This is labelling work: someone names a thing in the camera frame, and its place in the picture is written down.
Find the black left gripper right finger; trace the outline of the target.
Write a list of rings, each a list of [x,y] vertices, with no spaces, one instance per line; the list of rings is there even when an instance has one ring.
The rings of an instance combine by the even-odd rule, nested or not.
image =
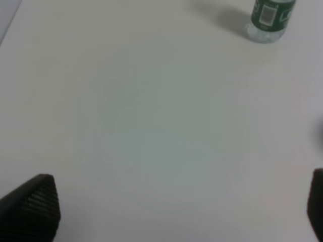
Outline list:
[[[322,242],[322,168],[315,169],[313,172],[307,201],[307,215],[318,241]]]

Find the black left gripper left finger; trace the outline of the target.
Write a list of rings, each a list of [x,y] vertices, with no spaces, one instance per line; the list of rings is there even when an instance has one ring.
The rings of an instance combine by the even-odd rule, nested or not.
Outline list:
[[[1,241],[53,241],[60,220],[51,174],[36,175],[1,198]]]

